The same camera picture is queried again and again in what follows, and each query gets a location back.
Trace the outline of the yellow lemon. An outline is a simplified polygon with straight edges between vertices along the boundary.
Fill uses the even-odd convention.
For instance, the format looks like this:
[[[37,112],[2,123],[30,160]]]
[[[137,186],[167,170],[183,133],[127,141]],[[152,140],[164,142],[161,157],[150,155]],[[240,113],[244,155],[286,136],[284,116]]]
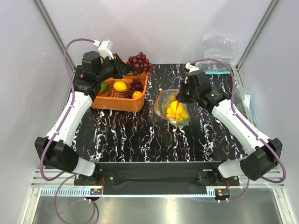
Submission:
[[[114,90],[117,92],[125,92],[128,89],[127,84],[122,81],[116,81],[114,83],[113,87],[114,87]]]

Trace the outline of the yellow banana bunch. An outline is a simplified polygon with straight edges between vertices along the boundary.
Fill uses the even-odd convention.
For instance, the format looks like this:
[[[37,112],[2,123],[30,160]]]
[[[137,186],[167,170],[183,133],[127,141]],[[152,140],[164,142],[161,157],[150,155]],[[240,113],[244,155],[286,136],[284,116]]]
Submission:
[[[169,118],[171,121],[175,121],[178,123],[182,123],[183,121],[189,119],[189,115],[185,112],[185,110],[183,109],[183,111],[180,114],[168,114],[166,113],[166,117]]]

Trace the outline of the clear plastic bag right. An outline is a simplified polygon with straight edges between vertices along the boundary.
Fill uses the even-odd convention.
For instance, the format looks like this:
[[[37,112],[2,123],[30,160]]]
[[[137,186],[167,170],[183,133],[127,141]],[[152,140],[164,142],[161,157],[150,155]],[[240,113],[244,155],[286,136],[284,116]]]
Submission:
[[[248,119],[252,118],[254,114],[252,99],[251,95],[241,84],[235,85],[234,104],[241,114]]]

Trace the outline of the yellow pear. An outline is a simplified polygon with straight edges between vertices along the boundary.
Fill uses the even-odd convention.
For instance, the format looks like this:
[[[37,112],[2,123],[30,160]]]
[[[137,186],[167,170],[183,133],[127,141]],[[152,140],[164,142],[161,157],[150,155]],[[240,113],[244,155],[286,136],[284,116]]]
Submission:
[[[183,111],[183,105],[179,103],[177,100],[174,100],[170,103],[167,113],[168,114],[180,114]]]

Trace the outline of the dark red grape bunch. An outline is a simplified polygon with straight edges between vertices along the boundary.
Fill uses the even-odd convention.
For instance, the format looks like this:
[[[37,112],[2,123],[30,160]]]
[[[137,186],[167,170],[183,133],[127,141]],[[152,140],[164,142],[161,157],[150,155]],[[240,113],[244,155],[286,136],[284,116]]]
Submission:
[[[153,75],[153,65],[143,52],[139,52],[135,56],[130,56],[127,65],[133,68],[133,76],[139,76],[145,73],[147,76]]]

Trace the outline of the orange green mango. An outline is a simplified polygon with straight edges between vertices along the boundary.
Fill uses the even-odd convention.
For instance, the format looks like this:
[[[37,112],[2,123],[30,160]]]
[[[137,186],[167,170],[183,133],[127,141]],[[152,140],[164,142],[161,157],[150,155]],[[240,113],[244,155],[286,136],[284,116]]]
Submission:
[[[99,94],[102,94],[104,92],[106,92],[109,88],[109,83],[108,82],[102,82],[101,83],[101,90],[99,92]]]

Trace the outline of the blue zip plastic bag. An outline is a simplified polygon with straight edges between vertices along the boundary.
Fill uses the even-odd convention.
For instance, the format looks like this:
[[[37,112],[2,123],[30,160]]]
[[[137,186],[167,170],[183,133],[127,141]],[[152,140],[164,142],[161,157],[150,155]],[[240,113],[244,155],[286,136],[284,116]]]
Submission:
[[[226,64],[231,69],[231,63],[236,58],[238,43],[223,35],[205,35],[202,37],[195,59],[213,58]],[[195,64],[204,71],[224,71],[227,68],[215,61],[202,61]]]

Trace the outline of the orange plastic basket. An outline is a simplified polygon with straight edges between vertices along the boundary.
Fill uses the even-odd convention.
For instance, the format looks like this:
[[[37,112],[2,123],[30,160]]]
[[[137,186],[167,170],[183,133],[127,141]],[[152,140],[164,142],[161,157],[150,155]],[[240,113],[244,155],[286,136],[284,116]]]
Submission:
[[[125,92],[118,92],[114,89],[114,83],[117,81],[124,82],[127,87],[132,82],[136,76],[124,77],[123,79],[113,79],[112,77],[105,80],[108,83],[108,89],[98,94],[93,101],[91,108],[93,109],[105,109],[105,110],[118,110],[118,111],[128,111],[128,112],[138,112],[142,109],[145,101],[145,92],[147,89],[148,76],[143,72],[139,76],[139,80],[143,85],[140,96],[137,98],[125,98]]]

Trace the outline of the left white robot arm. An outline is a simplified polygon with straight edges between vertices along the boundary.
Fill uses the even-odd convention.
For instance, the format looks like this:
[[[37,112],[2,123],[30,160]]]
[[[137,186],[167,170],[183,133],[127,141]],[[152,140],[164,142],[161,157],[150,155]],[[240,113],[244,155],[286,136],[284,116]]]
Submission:
[[[62,173],[84,175],[85,180],[97,184],[101,173],[94,162],[83,159],[71,143],[85,112],[91,107],[101,90],[101,84],[109,78],[121,79],[133,71],[117,54],[104,56],[96,51],[86,52],[82,64],[76,68],[69,101],[56,124],[45,137],[37,137],[35,148],[40,158],[41,176],[46,181],[43,167],[54,168]]]

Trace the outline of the small yellow orange fruit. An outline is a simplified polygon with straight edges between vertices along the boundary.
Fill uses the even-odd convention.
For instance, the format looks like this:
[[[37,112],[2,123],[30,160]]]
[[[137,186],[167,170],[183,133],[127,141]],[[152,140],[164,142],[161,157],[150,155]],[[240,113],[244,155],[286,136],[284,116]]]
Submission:
[[[132,94],[132,98],[133,98],[133,99],[136,99],[136,98],[139,98],[141,95],[142,95],[142,92],[140,92],[140,91],[135,91],[135,92]]]

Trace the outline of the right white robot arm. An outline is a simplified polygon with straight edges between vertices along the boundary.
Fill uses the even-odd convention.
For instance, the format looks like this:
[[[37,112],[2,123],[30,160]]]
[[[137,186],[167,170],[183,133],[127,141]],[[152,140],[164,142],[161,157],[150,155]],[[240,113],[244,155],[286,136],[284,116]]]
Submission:
[[[191,69],[180,84],[177,99],[181,103],[197,103],[217,118],[241,143],[244,158],[222,162],[212,173],[213,182],[223,185],[233,176],[256,181],[279,164],[282,142],[270,139],[251,124],[221,88],[213,88],[204,71]]]

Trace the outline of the red zip clear bag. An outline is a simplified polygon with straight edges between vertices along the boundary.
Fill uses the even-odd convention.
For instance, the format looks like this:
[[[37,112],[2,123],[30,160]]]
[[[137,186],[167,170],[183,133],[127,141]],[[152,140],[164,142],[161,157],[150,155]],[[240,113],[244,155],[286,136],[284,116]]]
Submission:
[[[178,89],[159,89],[159,95],[154,103],[154,112],[177,128],[183,128],[190,124],[191,118],[186,104],[180,103],[176,96]]]

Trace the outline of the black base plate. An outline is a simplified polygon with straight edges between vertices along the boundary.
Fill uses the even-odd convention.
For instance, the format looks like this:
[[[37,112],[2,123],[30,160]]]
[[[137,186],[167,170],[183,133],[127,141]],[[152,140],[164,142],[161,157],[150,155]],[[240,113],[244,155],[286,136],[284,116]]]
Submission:
[[[236,175],[225,179],[220,162],[100,162],[96,175],[75,178],[76,186],[103,187],[104,196],[211,196],[209,187],[239,186]]]

